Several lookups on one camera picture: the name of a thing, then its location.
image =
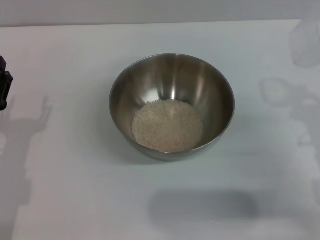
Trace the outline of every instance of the white rice grain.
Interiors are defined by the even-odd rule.
[[[177,100],[148,102],[135,114],[132,123],[135,140],[161,152],[193,149],[202,138],[203,128],[196,110]]]

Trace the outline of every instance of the black object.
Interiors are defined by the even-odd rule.
[[[7,98],[14,80],[10,72],[6,71],[6,66],[5,59],[0,56],[0,111],[5,110],[8,105]]]

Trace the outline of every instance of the stainless steel bowl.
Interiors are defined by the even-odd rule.
[[[199,112],[204,133],[194,149],[162,152],[135,141],[132,122],[136,112],[147,102],[159,99],[182,101]],[[137,61],[119,75],[111,89],[109,108],[115,125],[137,150],[173,162],[217,141],[232,120],[235,98],[226,78],[209,63],[188,55],[160,54]]]

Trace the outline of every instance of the white table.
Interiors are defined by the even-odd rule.
[[[0,239],[319,239],[320,105],[310,95],[320,96],[320,66],[293,64],[298,23],[0,28],[14,77],[1,113]],[[193,160],[141,155],[109,114],[121,71],[160,53],[205,60],[234,90],[230,127]]]

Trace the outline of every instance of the rice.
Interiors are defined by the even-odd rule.
[[[148,102],[134,116],[135,140],[161,152],[193,149],[201,140],[204,127],[199,114],[188,103],[177,100]]]

